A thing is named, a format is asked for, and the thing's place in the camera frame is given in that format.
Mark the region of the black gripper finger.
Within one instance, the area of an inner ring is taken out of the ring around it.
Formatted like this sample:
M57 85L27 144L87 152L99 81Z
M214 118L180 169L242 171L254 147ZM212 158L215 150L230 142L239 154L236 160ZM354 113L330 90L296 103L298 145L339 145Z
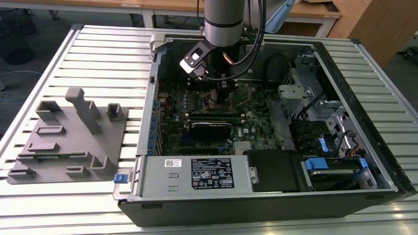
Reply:
M235 81L232 79L216 82L216 104L223 104L235 90Z

